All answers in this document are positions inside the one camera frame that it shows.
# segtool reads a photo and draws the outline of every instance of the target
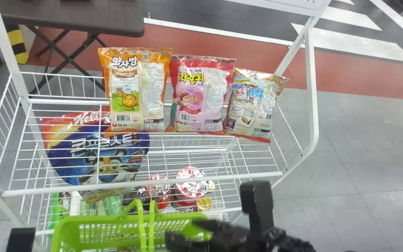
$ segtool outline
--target yellow and black striped post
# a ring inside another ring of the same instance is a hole
[[[29,54],[27,54],[24,45],[23,35],[18,24],[5,24],[8,39],[12,46],[13,54],[15,54],[16,62],[26,64]]]

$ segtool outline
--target pink snack bag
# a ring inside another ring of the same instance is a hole
[[[173,104],[166,131],[223,134],[221,110],[234,64],[235,59],[173,55]]]

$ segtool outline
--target basket handle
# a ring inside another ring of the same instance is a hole
[[[138,215],[139,215],[139,212],[141,212],[141,216],[142,216],[142,213],[144,212],[144,210],[142,208],[142,202],[139,199],[134,199],[130,204],[128,204],[128,206],[126,208],[124,208],[123,211],[119,214],[119,216],[127,215],[127,213],[130,212],[130,210],[132,210],[134,207],[136,207],[138,209]]]
[[[122,213],[118,216],[118,219],[125,219],[127,213],[130,212],[134,207],[138,210],[138,229],[139,229],[139,249],[141,252],[147,251],[147,238],[146,238],[146,230],[144,229],[144,212],[142,208],[142,203],[139,199],[134,199],[128,206],[122,211]]]
[[[155,201],[150,201],[149,212],[149,252],[155,250],[154,236],[155,236],[155,216],[160,216],[162,213],[158,209],[158,205]]]

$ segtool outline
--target gold snack bag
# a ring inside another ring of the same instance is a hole
[[[99,48],[112,131],[164,130],[164,91],[172,49]]]

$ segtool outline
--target red floor stripe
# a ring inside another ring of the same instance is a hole
[[[54,38],[61,30],[41,28],[48,37]],[[241,38],[232,38],[190,30],[146,24],[146,33],[141,38],[115,35],[101,35],[100,38],[111,47],[170,47],[175,54],[192,54],[236,58],[236,67],[272,73],[283,59],[287,47]],[[70,54],[83,40],[85,32],[72,31],[59,47]],[[36,38],[28,64],[45,65],[48,55],[35,57],[45,43]],[[101,71],[96,50],[100,45],[94,42],[76,58],[86,70]],[[63,59],[53,53],[50,66],[56,67]],[[366,96],[382,96],[403,99],[403,64],[367,59],[324,51],[315,52],[317,86],[319,91],[348,93]],[[291,88],[305,88],[304,50],[301,49],[284,73],[290,78]]]

